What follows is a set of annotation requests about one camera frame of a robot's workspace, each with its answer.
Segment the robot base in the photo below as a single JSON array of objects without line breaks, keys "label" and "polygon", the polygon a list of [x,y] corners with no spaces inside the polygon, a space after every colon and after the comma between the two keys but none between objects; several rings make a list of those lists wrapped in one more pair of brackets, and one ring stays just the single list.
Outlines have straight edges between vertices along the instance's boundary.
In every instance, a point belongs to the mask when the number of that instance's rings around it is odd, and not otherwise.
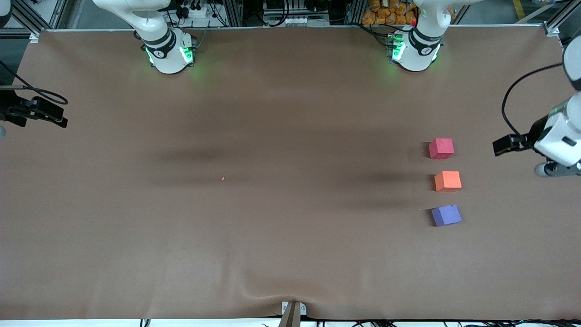
[{"label": "robot base", "polygon": [[176,74],[186,67],[193,67],[196,56],[196,38],[180,29],[171,29],[176,36],[176,42],[165,58],[157,58],[149,53],[149,62],[164,74]]},{"label": "robot base", "polygon": [[410,45],[409,35],[410,33],[407,30],[388,35],[387,44],[390,46],[388,48],[388,60],[389,63],[396,63],[411,72],[421,72],[436,60],[440,45],[432,51],[433,54],[422,56]]},{"label": "robot base", "polygon": [[540,163],[535,167],[535,174],[538,177],[563,177],[581,176],[581,163],[575,166],[565,167],[553,161]]}]

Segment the brown tabletop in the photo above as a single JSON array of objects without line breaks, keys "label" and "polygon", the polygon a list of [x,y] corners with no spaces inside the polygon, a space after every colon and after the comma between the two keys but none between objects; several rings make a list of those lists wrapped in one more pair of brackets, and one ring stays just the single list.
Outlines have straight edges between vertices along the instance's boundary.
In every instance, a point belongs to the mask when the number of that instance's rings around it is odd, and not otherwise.
[{"label": "brown tabletop", "polygon": [[[19,73],[70,121],[3,124],[0,318],[581,318],[581,180],[491,145],[558,40],[445,41],[410,73],[360,29],[210,31],[167,76],[131,33],[42,33]],[[525,132],[572,94],[543,72],[508,115]],[[435,137],[456,154],[427,158]],[[434,227],[449,204],[463,221]]]}]

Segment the cable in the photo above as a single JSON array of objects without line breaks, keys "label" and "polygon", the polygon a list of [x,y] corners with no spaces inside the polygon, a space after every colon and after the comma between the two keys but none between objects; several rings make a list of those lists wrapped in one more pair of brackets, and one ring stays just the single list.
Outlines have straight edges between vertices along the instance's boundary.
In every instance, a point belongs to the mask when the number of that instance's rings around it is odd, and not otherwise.
[{"label": "cable", "polygon": [[200,42],[198,42],[198,44],[196,44],[196,50],[202,46],[202,42],[204,41],[204,38],[206,37],[206,32],[208,32],[208,27],[210,27],[209,20],[208,20],[208,26],[206,26],[206,29],[204,30],[204,34],[202,34],[202,37],[200,38]]},{"label": "cable", "polygon": [[282,17],[280,19],[280,21],[274,25],[270,25],[269,23],[266,23],[261,17],[260,17],[260,10],[259,10],[259,6],[258,6],[258,1],[257,1],[257,5],[256,5],[256,18],[258,19],[258,21],[263,25],[263,26],[267,26],[267,27],[277,27],[280,26],[282,23],[284,23],[286,21],[286,19],[289,17],[289,14],[291,13],[291,5],[289,3],[289,0],[285,0],[285,4],[286,4],[286,15],[285,15],[285,7],[283,5],[282,7]]},{"label": "cable", "polygon": [[[532,72],[530,72],[530,73],[524,74],[523,76],[519,77],[519,79],[518,79],[518,80],[516,80],[516,81],[515,81],[515,82],[514,82],[514,83],[513,83],[513,84],[512,84],[512,85],[511,85],[509,88],[508,88],[507,92],[504,94],[503,104],[502,104],[502,107],[501,107],[501,109],[500,109],[500,112],[501,112],[501,113],[502,113],[502,115],[503,115],[504,122],[506,122],[506,124],[508,125],[508,127],[510,127],[510,129],[511,129],[511,130],[512,130],[512,131],[513,131],[513,132],[514,132],[514,133],[515,133],[515,134],[516,134],[516,135],[517,135],[517,136],[518,136],[518,137],[519,137],[521,140],[524,140],[524,137],[522,136],[522,134],[521,134],[519,131],[517,131],[517,129],[514,127],[514,125],[513,125],[513,124],[510,122],[510,120],[508,120],[508,117],[507,117],[507,115],[506,115],[506,112],[505,112],[505,110],[506,110],[506,104],[507,104],[507,100],[508,100],[508,96],[510,95],[510,92],[511,92],[511,91],[512,91],[512,89],[513,89],[515,86],[517,86],[517,84],[518,84],[518,83],[520,83],[520,82],[521,82],[523,79],[525,79],[525,78],[527,78],[527,77],[529,77],[529,76],[531,76],[531,75],[533,75],[533,74],[536,74],[536,73],[542,72],[542,71],[544,71],[544,70],[551,69],[551,68],[555,68],[555,67],[559,67],[559,66],[562,66],[562,65],[563,65],[563,63],[562,63],[562,62],[560,62],[560,63],[554,63],[553,65],[548,65],[548,66],[545,66],[545,67],[541,67],[541,68],[539,68],[539,69],[535,69],[535,70],[533,70],[533,71],[532,71]],[[530,147],[530,148],[533,148],[533,146],[532,146],[531,144],[529,144],[529,142],[528,142],[528,141],[524,140],[524,141],[523,141],[523,143],[524,143],[525,145],[527,145],[528,147]],[[467,326],[464,326],[464,327],[475,327],[475,325],[467,325]]]},{"label": "cable", "polygon": [[171,18],[171,15],[170,15],[170,11],[169,11],[169,9],[166,9],[166,12],[167,12],[167,18],[169,18],[169,19],[170,19],[170,24],[171,24],[171,26],[172,26],[172,27],[176,27],[176,25],[175,25],[175,23],[174,23],[174,20]]},{"label": "cable", "polygon": [[214,2],[214,0],[210,0],[210,7],[212,8],[212,11],[214,13],[217,14],[218,21],[224,25],[224,27],[228,27],[228,25],[226,24],[226,21],[224,20],[224,18],[222,18],[222,15],[220,14],[220,11],[218,10],[218,7],[216,6],[216,3]]},{"label": "cable", "polygon": [[[370,33],[370,34],[375,33],[375,35],[377,35],[377,36],[383,36],[383,37],[387,37],[388,36],[386,33],[373,32],[373,31],[371,31],[371,28],[368,29],[367,27],[365,27],[365,25],[362,25],[360,23],[349,23],[347,25],[359,26],[359,28],[361,28],[362,30],[366,31],[367,33]],[[397,27],[392,26],[392,25],[384,25],[384,26],[391,27],[391,28],[393,28],[395,30],[398,30],[398,31],[404,31],[404,30],[398,29]]]},{"label": "cable", "polygon": [[375,40],[377,41],[377,43],[383,45],[386,48],[389,48],[389,45],[387,43],[382,42],[379,37],[377,36],[377,34],[375,34],[375,32],[373,32],[373,27],[371,27],[371,25],[369,25],[369,29],[371,30],[371,35],[373,35],[373,37],[375,38]]},{"label": "cable", "polygon": [[[32,90],[32,91],[36,92],[38,95],[42,96],[43,98],[50,100],[50,101],[52,101],[56,104],[59,104],[59,105],[69,104],[69,100],[67,100],[65,97],[63,97],[62,95],[60,95],[58,93],[43,90],[41,88],[36,88],[36,87],[28,84],[28,82],[26,82],[20,76],[18,76],[17,73],[13,72],[12,69],[10,69],[3,61],[0,61],[0,65],[2,65],[2,67],[4,67],[4,69],[6,69],[10,74],[14,75],[14,77],[17,78],[20,82],[22,82],[22,84],[24,84],[24,86],[22,87],[23,89]],[[56,97],[57,99],[49,97],[47,94],[52,95],[52,96]]]},{"label": "cable", "polygon": [[[552,325],[552,326],[556,326],[556,327],[567,327],[566,324],[562,324],[560,321],[548,321],[548,320],[542,320],[542,319],[529,319],[529,320],[520,320],[518,322],[510,322],[511,325],[513,326],[518,326],[520,324],[526,324],[526,323],[530,323],[530,324],[545,324],[545,325]],[[502,322],[495,322],[495,325],[499,326],[499,327],[506,327],[506,325]],[[464,327],[483,327],[482,325],[465,325]]]}]

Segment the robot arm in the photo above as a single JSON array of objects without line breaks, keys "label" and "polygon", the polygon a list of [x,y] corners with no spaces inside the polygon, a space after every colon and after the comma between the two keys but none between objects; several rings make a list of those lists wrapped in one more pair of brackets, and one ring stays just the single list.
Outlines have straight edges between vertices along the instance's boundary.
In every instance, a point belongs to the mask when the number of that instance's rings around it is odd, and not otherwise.
[{"label": "robot arm", "polygon": [[6,26],[12,16],[12,2],[10,0],[0,0],[0,28]]},{"label": "robot arm", "polygon": [[193,65],[195,44],[190,34],[169,28],[157,11],[169,6],[170,1],[93,0],[99,8],[114,13],[135,29],[153,66],[162,73],[174,74]]},{"label": "robot arm", "polygon": [[396,33],[399,41],[390,55],[392,61],[412,72],[428,68],[436,59],[440,41],[450,26],[452,17],[447,8],[471,5],[479,1],[481,0],[415,0],[414,3],[419,8],[417,24]]},{"label": "robot arm", "polygon": [[577,93],[537,120],[529,133],[507,135],[493,143],[497,156],[534,148],[547,158],[535,168],[541,177],[581,176],[581,37],[569,43],[563,67]]}]

